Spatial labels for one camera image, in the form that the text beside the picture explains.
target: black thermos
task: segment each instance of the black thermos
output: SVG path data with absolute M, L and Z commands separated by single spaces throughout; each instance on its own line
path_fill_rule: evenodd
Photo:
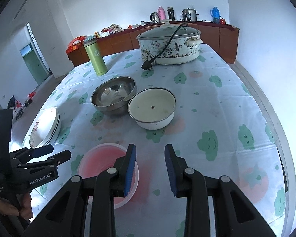
M 173 21 L 175 21 L 173 7 L 168 7 L 168 15 L 169 15 L 169 19 L 172 19 Z

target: blue thermos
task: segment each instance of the blue thermos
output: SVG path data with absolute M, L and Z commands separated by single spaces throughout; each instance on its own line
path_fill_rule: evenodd
M 220 15 L 219 15 L 219 9 L 217 7 L 214 7 L 211 10 L 211 16 L 213 17 L 213 22 L 219 24 Z

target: green door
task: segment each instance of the green door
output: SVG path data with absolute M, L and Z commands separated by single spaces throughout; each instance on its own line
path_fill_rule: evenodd
M 26 53 L 26 55 L 23 56 L 23 59 L 37 84 L 40 85 L 43 83 L 43 81 L 48 77 L 48 74 L 44 70 L 44 66 L 41 64 L 35 51 L 31 50 L 30 52 Z

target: human hand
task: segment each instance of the human hand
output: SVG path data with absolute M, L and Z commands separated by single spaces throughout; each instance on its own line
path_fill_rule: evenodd
M 23 199 L 21 201 L 21 209 L 20 211 L 17 210 L 17 208 L 13 205 L 11 205 L 9 202 L 0 199 L 0 214 L 2 215 L 15 215 L 15 216 L 21 216 L 25 220 L 29 220 L 33 217 L 32 212 L 32 205 L 31 205 L 31 195 L 29 192 L 24 194 Z

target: wooden cabinet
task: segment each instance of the wooden cabinet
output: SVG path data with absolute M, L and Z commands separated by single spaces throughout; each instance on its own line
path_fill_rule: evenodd
M 136 37 L 158 26 L 159 25 L 153 25 L 136 29 L 126 29 L 119 33 L 99 38 L 97 42 L 101 55 L 107 56 L 114 53 L 138 49 L 139 43 Z M 203 43 L 208 44 L 224 61 L 234 63 L 238 49 L 238 28 L 202 21 L 189 23 L 189 26 L 200 30 L 202 32 L 201 39 Z M 90 61 L 84 47 L 69 53 L 68 58 L 72 61 L 74 66 Z

